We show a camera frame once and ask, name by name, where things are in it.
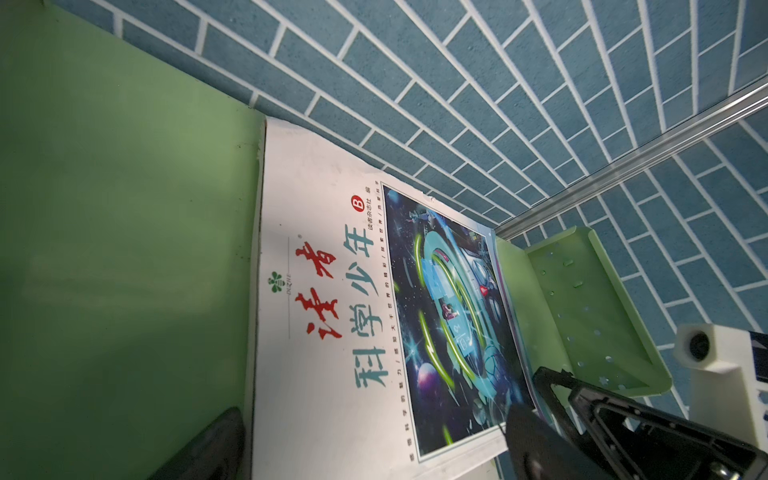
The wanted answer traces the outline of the space cover science magazine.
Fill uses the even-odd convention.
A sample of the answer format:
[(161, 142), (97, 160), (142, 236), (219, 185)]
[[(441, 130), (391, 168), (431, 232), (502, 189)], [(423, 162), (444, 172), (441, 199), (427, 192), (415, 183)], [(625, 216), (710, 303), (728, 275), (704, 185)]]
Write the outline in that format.
[(266, 122), (251, 475), (454, 479), (533, 408), (491, 228)]

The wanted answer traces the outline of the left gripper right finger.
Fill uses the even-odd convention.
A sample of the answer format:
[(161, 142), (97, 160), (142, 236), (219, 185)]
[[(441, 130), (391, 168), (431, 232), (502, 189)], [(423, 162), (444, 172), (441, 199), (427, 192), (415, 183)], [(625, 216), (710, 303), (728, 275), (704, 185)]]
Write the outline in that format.
[(600, 467), (528, 407), (512, 405), (505, 434), (518, 479), (599, 479)]

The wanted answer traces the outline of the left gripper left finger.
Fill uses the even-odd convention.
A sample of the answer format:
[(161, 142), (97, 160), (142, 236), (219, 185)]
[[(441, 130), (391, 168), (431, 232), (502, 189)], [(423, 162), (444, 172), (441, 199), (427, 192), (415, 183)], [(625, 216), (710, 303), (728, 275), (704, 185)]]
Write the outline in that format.
[(235, 479), (243, 458), (245, 426), (231, 407), (198, 433), (150, 479)]

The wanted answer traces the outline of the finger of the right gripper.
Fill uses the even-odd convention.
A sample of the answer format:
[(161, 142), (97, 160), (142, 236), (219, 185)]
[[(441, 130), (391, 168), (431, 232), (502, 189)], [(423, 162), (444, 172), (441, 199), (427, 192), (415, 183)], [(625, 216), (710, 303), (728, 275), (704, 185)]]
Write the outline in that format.
[(688, 428), (698, 428), (723, 434), (684, 418), (635, 402), (625, 397), (610, 395), (595, 404), (599, 426), (594, 436), (576, 438), (576, 444), (595, 463), (610, 474), (633, 474), (631, 460), (623, 450), (623, 440), (642, 422), (667, 426), (680, 423)]
[(606, 399), (604, 389), (565, 370), (547, 367), (535, 371), (533, 385), (566, 438), (586, 438), (598, 432), (595, 404)]

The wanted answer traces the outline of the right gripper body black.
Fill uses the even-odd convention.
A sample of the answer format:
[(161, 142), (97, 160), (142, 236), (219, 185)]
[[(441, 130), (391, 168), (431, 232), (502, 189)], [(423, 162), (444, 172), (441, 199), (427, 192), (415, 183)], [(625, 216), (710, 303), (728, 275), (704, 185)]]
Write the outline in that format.
[(642, 422), (623, 440), (640, 479), (765, 479), (767, 454), (733, 437)]

